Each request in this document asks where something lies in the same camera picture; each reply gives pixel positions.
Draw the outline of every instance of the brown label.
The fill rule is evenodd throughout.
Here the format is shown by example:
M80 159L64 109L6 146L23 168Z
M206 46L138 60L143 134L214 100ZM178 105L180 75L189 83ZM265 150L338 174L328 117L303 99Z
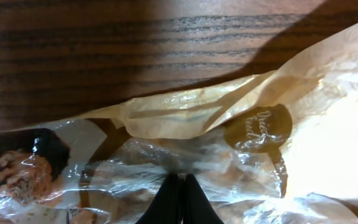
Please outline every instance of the brown label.
M287 189L287 169L279 147L290 137L292 119L283 105L254 108L226 122L225 140L242 152L267 153L280 178L281 196Z

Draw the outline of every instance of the food package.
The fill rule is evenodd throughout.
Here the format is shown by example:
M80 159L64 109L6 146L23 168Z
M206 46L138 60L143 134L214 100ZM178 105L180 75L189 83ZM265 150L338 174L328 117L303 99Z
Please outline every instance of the food package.
M135 223L168 173L227 224L358 224L358 24L276 71L0 133L0 217Z

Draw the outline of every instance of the wooden surface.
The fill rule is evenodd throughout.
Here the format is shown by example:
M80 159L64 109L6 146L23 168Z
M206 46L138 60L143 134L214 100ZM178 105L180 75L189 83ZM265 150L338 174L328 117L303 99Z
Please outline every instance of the wooden surface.
M0 0L0 130L264 73L357 22L358 0Z

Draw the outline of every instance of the brown wood grain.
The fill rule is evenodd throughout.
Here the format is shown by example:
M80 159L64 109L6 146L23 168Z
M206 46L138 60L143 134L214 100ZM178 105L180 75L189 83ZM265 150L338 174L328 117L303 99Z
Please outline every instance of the brown wood grain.
M0 0L0 130L264 73L357 22L358 0Z

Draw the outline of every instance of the black pointed object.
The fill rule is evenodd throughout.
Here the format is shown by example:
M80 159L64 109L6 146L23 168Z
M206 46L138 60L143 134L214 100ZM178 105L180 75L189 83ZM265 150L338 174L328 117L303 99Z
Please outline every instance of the black pointed object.
M186 176L184 191L184 224L223 224L194 175L190 174Z
M182 219L183 180L169 174L149 208L136 224L179 224Z

